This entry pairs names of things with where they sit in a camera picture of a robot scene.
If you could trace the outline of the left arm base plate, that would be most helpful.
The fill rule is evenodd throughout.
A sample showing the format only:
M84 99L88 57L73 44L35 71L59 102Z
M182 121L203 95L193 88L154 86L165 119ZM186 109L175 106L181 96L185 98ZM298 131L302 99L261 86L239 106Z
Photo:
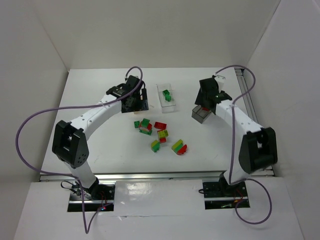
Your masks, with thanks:
M114 199L115 199L115 182L104 182L105 188L99 193L95 193L94 196L84 191L84 210L85 212L95 212L101 208L101 212L113 212L114 211ZM82 211L82 194L80 186L77 182L63 180L60 183L61 188L68 190L69 200L67 212L79 213Z

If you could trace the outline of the yellow green red lego stack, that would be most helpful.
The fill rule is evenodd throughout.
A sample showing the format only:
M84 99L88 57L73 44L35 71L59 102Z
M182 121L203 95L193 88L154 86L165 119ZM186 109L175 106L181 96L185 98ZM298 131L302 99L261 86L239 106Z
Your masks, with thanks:
M171 150L181 156L187 152L188 146L184 144L182 139L179 139L174 145L172 145Z

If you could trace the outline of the dark green lego cube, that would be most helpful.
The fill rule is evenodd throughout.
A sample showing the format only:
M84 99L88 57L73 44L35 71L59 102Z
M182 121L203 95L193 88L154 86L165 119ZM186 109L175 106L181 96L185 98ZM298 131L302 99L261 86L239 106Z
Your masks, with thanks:
M166 89L166 90L162 91L162 94L163 94L164 96L166 96L166 95L169 95L170 92Z

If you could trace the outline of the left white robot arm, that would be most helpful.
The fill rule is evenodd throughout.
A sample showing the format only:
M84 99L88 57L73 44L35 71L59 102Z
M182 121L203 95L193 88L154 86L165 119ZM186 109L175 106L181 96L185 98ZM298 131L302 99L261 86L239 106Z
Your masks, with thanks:
M100 200L108 192L99 183L89 163L88 140L110 117L118 113L148 110L145 82L136 76L128 76L125 82L106 91L103 98L93 107L71 121L59 121L54 130L52 152L77 177L84 191L92 199Z

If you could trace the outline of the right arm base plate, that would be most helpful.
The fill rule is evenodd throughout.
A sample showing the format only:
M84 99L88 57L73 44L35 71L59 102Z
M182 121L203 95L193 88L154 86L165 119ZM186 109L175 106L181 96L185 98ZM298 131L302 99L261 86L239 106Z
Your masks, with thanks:
M250 208L247 186L244 182L229 186L219 177L204 178L198 193L204 198L205 210L234 209L236 206Z

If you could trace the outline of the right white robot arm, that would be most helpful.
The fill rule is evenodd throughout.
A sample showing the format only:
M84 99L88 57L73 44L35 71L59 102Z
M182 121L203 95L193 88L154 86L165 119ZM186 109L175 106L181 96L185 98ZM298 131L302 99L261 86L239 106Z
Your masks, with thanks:
M220 185L230 188L278 162L276 132L244 113L229 94L219 89L216 78L219 76L199 81L195 104L208 109L231 127L230 165L219 177Z

